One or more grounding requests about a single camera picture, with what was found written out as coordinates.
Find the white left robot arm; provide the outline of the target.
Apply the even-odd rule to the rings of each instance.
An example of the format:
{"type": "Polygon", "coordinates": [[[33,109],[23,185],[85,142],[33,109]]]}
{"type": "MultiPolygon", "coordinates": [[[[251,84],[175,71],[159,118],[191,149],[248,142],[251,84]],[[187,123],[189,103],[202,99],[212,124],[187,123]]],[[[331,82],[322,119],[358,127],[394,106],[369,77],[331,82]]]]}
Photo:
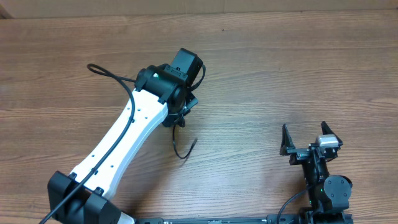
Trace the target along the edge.
{"type": "Polygon", "coordinates": [[[68,174],[56,171],[47,184],[50,218],[60,223],[136,223],[137,220],[112,203],[127,167],[149,135],[159,125],[185,126],[185,117],[198,103],[193,90],[200,86],[198,73],[206,72],[199,56],[181,48],[170,64],[143,68],[134,88],[99,65],[88,70],[115,79],[129,101],[93,151],[68,174]]]}

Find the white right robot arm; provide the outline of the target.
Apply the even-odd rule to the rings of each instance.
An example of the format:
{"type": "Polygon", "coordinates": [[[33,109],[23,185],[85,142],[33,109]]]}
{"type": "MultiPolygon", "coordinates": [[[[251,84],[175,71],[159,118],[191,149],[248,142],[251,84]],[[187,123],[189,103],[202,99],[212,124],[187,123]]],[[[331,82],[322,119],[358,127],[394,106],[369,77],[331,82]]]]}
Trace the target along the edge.
{"type": "Polygon", "coordinates": [[[306,148],[297,148],[287,125],[282,126],[280,155],[289,156],[290,165],[302,166],[306,188],[289,198],[280,208],[277,223],[353,223],[349,209],[352,193],[352,181],[343,175],[330,175],[327,163],[338,157],[343,141],[330,129],[325,121],[321,122],[322,134],[306,148]],[[296,198],[308,194],[309,206],[299,210],[298,215],[284,217],[283,211],[296,198]]]}

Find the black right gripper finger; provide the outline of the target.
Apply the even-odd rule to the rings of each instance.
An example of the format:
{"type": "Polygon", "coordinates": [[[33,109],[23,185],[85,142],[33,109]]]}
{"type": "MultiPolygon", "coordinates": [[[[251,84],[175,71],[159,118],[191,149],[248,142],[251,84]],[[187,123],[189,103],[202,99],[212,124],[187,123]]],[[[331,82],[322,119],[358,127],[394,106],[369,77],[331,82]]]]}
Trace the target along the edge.
{"type": "Polygon", "coordinates": [[[331,130],[331,128],[329,127],[329,125],[327,125],[327,123],[325,121],[321,122],[321,128],[322,128],[323,135],[332,134],[336,137],[336,139],[338,141],[338,145],[339,146],[343,145],[343,141],[331,130]]]}
{"type": "Polygon", "coordinates": [[[295,146],[293,144],[293,140],[289,134],[289,131],[287,129],[287,125],[283,124],[282,126],[282,140],[281,140],[281,146],[280,146],[280,152],[279,154],[281,156],[288,156],[290,155],[293,150],[295,149],[295,146]]]}

